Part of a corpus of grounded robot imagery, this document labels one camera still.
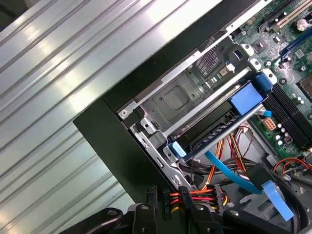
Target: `green circuit board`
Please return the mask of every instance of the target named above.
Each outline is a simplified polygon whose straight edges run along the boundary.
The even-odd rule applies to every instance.
[[[304,33],[298,31],[296,22],[311,13],[312,7],[308,7],[277,32],[271,29],[270,26],[264,28],[264,30],[259,30],[263,19],[271,12],[280,8],[284,2],[285,0],[274,0],[265,9],[249,19],[245,25],[240,27],[241,32],[235,35],[234,41],[239,44],[249,44],[254,48],[256,53],[253,57],[258,59],[262,67],[270,68],[273,71],[280,87],[289,98],[293,99],[296,107],[308,122],[312,124],[311,99],[307,98],[298,86],[300,81],[312,73],[312,37],[307,38],[292,50],[289,55],[290,61],[281,62],[280,59],[281,51]],[[282,13],[288,15],[304,2],[306,0],[294,0],[287,8],[283,9]],[[296,100],[298,97],[302,98],[304,103]],[[272,144],[281,158],[304,154],[294,143],[284,144],[283,146],[276,145],[274,137],[279,134],[279,130],[267,130],[257,117],[253,117],[253,123]]]

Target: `black cable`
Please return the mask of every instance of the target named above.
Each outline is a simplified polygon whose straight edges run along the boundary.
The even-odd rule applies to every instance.
[[[286,204],[291,207],[291,210],[294,213],[292,221],[292,232],[294,234],[298,233],[310,224],[308,212],[303,203],[299,200],[298,196],[290,188],[290,186],[278,174],[271,171],[270,173],[275,178],[275,183],[283,193]]]

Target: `corrugated metal surface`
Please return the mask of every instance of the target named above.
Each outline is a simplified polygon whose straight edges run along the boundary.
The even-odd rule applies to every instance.
[[[1,32],[1,233],[132,203],[72,120],[220,1],[41,0]]]

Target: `usb port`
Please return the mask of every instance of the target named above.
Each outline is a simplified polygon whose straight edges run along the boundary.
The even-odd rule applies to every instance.
[[[238,60],[242,60],[243,55],[239,52],[239,50],[234,50],[233,53],[236,55]]]

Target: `blue plastic latch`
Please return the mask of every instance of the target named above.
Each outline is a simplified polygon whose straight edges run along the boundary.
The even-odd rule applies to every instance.
[[[263,97],[250,83],[234,94],[230,99],[230,103],[243,116],[262,100]]]
[[[264,110],[259,110],[258,115],[264,116],[264,117],[272,117],[272,112],[271,111],[264,111]]]
[[[176,141],[169,145],[170,149],[174,152],[177,157],[185,157],[186,152]]]
[[[268,196],[268,198],[278,210],[278,212],[282,215],[282,217],[286,221],[290,220],[293,217],[293,213],[276,191],[274,183],[269,180],[263,183],[261,186],[263,187],[263,191],[265,192],[265,194]]]
[[[268,92],[273,88],[270,79],[265,74],[260,74],[255,78],[255,81],[264,92]]]

